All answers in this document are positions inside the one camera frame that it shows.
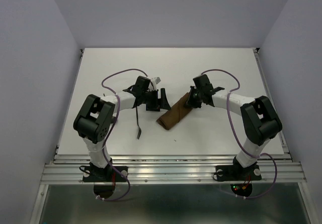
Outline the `brown cloth napkin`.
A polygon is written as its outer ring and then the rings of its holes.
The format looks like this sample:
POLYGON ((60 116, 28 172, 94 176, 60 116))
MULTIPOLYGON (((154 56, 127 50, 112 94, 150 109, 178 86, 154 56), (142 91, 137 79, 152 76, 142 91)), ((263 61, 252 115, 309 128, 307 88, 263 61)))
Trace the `brown cloth napkin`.
POLYGON ((165 130, 171 130, 177 123, 179 123, 191 111, 192 107, 186 107, 189 93, 186 93, 176 104, 171 107, 165 114, 159 117, 156 122, 165 130))

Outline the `black fork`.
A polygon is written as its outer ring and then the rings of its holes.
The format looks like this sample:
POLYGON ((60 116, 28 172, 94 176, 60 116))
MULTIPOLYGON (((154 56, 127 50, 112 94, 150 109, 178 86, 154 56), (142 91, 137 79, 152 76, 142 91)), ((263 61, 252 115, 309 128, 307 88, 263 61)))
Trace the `black fork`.
POLYGON ((135 112, 136 112, 136 124, 137 124, 137 128, 138 128, 137 139, 140 139, 142 130, 141 130, 141 127, 139 125, 139 117, 138 117, 138 108, 137 108, 137 106, 135 107, 135 112))

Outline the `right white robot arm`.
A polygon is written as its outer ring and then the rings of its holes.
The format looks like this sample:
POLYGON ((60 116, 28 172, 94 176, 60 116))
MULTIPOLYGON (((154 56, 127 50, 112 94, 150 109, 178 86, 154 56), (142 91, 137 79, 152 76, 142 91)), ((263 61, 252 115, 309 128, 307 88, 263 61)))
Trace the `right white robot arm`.
POLYGON ((203 104, 222 108, 228 114, 235 113, 242 118, 246 134, 244 143, 238 142, 240 152, 231 165, 217 166, 213 179, 218 182, 261 180, 257 161, 267 143, 281 130, 282 123, 266 96, 245 97, 226 91, 223 87, 214 88, 206 74, 193 78, 187 107, 201 108, 203 104))

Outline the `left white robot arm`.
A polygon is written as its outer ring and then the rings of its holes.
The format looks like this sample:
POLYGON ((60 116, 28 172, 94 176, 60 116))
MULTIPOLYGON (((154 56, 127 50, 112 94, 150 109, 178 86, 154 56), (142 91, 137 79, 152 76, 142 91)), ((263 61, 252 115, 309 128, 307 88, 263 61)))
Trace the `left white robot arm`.
POLYGON ((147 111, 170 110, 164 88, 158 90, 160 78, 139 76, 134 85, 111 96, 98 97, 90 94, 78 112, 73 128, 85 142, 90 167, 83 173, 102 181, 108 180, 114 172, 112 158, 107 153, 106 140, 116 124, 120 111, 137 109, 144 104, 147 111))

